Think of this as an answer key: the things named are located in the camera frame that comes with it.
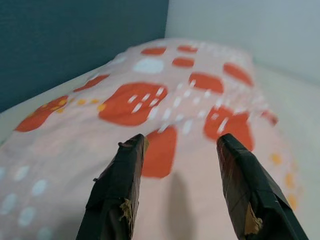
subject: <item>dark teal wall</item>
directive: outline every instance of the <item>dark teal wall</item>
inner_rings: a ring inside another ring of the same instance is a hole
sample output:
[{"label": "dark teal wall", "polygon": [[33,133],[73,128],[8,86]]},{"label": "dark teal wall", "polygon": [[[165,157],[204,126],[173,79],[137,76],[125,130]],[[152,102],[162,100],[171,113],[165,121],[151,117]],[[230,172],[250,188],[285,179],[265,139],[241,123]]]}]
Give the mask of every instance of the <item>dark teal wall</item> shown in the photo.
[{"label": "dark teal wall", "polygon": [[0,112],[163,38],[167,11],[168,0],[0,0]]}]

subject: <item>white wall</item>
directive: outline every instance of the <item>white wall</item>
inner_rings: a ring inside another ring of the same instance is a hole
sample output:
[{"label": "white wall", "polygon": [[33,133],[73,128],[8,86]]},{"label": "white wall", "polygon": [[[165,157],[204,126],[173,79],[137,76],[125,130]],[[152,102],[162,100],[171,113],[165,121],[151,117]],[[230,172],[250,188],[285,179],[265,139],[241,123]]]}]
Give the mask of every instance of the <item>white wall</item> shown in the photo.
[{"label": "white wall", "polygon": [[320,0],[170,0],[166,37],[242,47],[320,84]]}]

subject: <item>mattress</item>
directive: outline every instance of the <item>mattress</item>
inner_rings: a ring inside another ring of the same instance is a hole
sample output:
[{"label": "mattress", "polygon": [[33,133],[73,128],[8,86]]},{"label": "mattress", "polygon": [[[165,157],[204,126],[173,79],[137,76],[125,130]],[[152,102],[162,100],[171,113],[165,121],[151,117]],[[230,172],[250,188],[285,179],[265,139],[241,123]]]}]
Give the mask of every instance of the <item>mattress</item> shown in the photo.
[{"label": "mattress", "polygon": [[[298,211],[296,214],[307,235],[312,239],[313,236],[316,236],[316,230],[312,228],[315,221],[312,213],[319,210],[316,203],[319,196],[316,186],[319,178],[316,171],[319,169],[316,169],[315,166],[317,166],[316,156],[319,156],[320,152],[316,146],[317,132],[319,132],[316,122],[318,116],[314,111],[315,106],[310,103],[319,102],[320,88],[263,66],[256,65],[255,68],[256,82],[279,117],[277,128],[287,139],[290,139],[299,171],[303,177],[302,180],[305,182],[303,184],[304,197],[300,201],[300,204],[304,206],[303,212]],[[1,113],[1,140],[5,140],[30,112],[82,86],[88,79],[94,78],[99,70],[100,68],[94,69]]]}]

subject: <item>polka dot fabric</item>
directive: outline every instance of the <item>polka dot fabric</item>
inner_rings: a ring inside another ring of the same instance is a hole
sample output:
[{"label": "polka dot fabric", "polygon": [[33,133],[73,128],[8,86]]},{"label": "polka dot fabric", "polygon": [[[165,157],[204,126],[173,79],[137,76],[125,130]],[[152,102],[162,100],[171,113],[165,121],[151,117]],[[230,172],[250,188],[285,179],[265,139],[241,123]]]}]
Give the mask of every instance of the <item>polka dot fabric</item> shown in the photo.
[{"label": "polka dot fabric", "polygon": [[134,240],[236,239],[216,152],[226,133],[299,211],[299,169],[254,79],[247,53],[215,43],[163,39],[119,54],[0,147],[0,240],[75,239],[92,179],[138,133],[150,145]]}]

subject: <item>black electrical tape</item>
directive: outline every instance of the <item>black electrical tape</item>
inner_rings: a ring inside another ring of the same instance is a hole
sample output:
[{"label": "black electrical tape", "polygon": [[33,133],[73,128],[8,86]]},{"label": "black electrical tape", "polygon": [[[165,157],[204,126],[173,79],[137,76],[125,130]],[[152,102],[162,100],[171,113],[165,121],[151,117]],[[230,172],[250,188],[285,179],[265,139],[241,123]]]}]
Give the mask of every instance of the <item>black electrical tape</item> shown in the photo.
[{"label": "black electrical tape", "polygon": [[307,240],[280,187],[233,135],[217,140],[223,194],[239,240]]},{"label": "black electrical tape", "polygon": [[138,210],[147,139],[136,135],[96,178],[76,240],[130,240]]}]

